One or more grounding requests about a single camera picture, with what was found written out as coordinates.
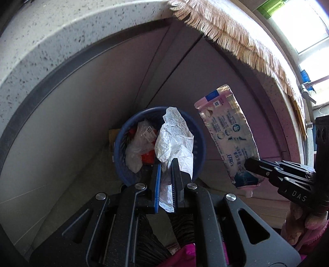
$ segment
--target metal screw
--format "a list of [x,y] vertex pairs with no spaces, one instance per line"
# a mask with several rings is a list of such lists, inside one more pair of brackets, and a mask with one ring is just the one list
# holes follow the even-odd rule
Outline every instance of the metal screw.
[[138,182],[137,184],[135,184],[135,188],[138,190],[143,190],[146,187],[145,184],[143,184],[142,182]]
[[237,199],[237,197],[234,194],[227,194],[226,199],[229,201],[234,201]]
[[191,190],[194,190],[194,189],[197,189],[198,186],[197,186],[196,183],[191,182],[191,183],[188,183],[188,184],[187,184],[187,188],[188,188],[188,189],[191,189]]
[[106,194],[105,193],[98,193],[96,195],[96,199],[97,200],[104,200],[106,198]]

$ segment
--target white plastic bag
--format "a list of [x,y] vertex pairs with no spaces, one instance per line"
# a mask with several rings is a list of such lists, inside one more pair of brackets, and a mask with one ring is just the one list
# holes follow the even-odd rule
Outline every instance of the white plastic bag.
[[140,156],[154,149],[152,142],[156,138],[154,128],[147,120],[138,123],[136,134],[126,148],[126,165],[133,173],[141,169],[143,163]]
[[164,124],[155,143],[155,155],[161,162],[160,206],[174,212],[171,188],[171,161],[178,158],[179,169],[193,176],[193,139],[186,121],[177,108],[169,107],[163,116]]

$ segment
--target plastic wrapper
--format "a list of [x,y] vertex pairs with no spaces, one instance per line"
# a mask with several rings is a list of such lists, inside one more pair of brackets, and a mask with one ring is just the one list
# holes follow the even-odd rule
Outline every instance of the plastic wrapper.
[[248,158],[259,159],[247,120],[230,87],[224,85],[195,103],[223,159],[232,183],[252,196],[263,177],[244,168]]
[[154,149],[152,142],[156,138],[155,129],[147,120],[138,123],[137,131],[126,148],[126,165],[133,173],[142,168],[141,155]]
[[178,158],[179,169],[193,176],[193,139],[186,121],[177,108],[169,107],[163,116],[158,139],[155,143],[155,155],[161,162],[162,178],[160,185],[160,206],[167,212],[174,212],[171,188],[171,161]]

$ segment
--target fringed towel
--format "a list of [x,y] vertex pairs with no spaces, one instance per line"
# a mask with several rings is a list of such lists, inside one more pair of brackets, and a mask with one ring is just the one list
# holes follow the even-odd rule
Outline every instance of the fringed towel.
[[291,99],[301,133],[306,136],[305,113],[296,77],[273,40],[230,0],[169,0],[174,15],[198,29],[237,59],[272,77]]

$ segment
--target blue plastic basket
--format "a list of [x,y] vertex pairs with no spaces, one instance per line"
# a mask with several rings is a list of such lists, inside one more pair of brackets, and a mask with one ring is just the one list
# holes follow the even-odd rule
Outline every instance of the blue plastic basket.
[[[143,111],[138,112],[134,116],[132,116],[126,123],[122,126],[116,140],[115,140],[115,147],[114,147],[114,164],[116,172],[119,178],[127,185],[130,186],[135,184],[136,182],[140,181],[141,179],[141,171],[138,173],[133,173],[131,170],[128,169],[125,163],[125,151],[127,147],[127,134],[128,131],[137,126],[140,121],[147,119],[152,126],[156,130],[160,130],[162,124],[164,124],[164,120],[162,118],[163,115],[166,113],[166,109],[168,107],[155,107],[151,109],[145,109]],[[178,110],[186,124],[194,135],[194,142],[193,142],[193,180],[198,177],[200,171],[202,170],[203,164],[206,159],[206,142],[203,136],[203,132],[196,124],[196,122],[189,116],[187,113]]]

